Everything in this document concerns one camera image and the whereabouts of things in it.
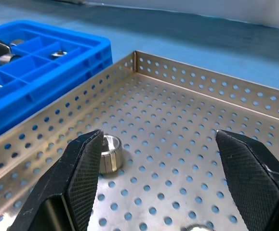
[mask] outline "stainless steel tray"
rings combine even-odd
[[[279,160],[279,90],[135,51],[0,137],[0,230],[78,135],[101,128],[124,166],[100,176],[89,231],[247,228],[228,191],[217,129]]]

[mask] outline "blue plastic tray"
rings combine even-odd
[[[0,66],[0,135],[112,64],[110,41],[31,21],[0,26],[0,40],[21,55]],[[51,53],[67,55],[51,59]]]

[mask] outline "tray floor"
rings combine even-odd
[[[217,129],[244,131],[245,113],[135,74],[87,114],[91,130],[119,137],[124,166],[100,176],[88,230],[247,228],[228,191]],[[230,120],[235,120],[229,128]]]

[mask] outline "textured gripper pad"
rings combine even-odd
[[[279,230],[279,161],[260,142],[218,131],[229,191],[249,231]]]
[[[39,179],[9,231],[68,231],[71,226],[86,231],[96,194],[103,137],[102,130],[95,130],[70,142],[60,159]]]
[[[86,144],[66,193],[75,229],[86,231],[95,199],[103,135]]]

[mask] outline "blue floor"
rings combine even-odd
[[[107,37],[114,62],[141,50],[279,89],[279,29],[182,13],[0,0],[0,24],[18,19]]]

